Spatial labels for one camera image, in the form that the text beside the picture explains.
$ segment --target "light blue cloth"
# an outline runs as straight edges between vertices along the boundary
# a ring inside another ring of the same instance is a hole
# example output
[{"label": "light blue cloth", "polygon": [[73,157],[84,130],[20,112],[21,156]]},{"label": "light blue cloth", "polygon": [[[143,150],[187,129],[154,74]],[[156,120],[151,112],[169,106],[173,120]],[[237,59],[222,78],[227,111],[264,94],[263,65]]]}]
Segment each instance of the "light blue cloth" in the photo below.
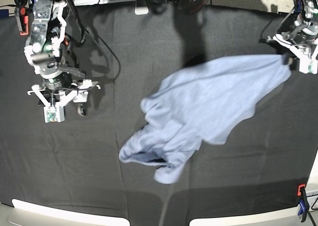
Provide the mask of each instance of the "light blue cloth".
[{"label": "light blue cloth", "polygon": [[148,124],[121,148],[122,162],[161,166],[155,180],[178,180],[201,141],[224,144],[255,113],[256,103],[291,75],[280,55],[223,57],[179,70],[144,98]]}]

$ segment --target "black cloth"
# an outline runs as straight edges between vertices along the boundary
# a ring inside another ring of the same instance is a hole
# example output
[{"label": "black cloth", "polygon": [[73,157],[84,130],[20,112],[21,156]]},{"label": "black cloth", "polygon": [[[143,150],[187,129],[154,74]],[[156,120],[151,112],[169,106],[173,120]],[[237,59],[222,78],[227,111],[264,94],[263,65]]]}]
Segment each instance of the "black cloth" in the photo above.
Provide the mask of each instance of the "black cloth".
[{"label": "black cloth", "polygon": [[[134,226],[185,226],[195,218],[264,213],[296,206],[318,147],[318,81],[294,72],[256,115],[241,122],[223,146],[203,144],[173,185],[153,180],[154,168],[123,164],[118,152],[144,123],[140,101],[177,69],[222,56],[274,54],[258,42],[282,17],[221,7],[196,15],[171,4],[79,7],[84,26],[118,56],[107,61],[87,37],[76,49],[80,67],[101,82],[89,94],[88,116],[65,108],[66,120],[44,123],[31,85],[41,83],[24,56],[26,37],[15,18],[0,20],[0,201],[127,218]],[[79,37],[69,15],[67,32]]]}]

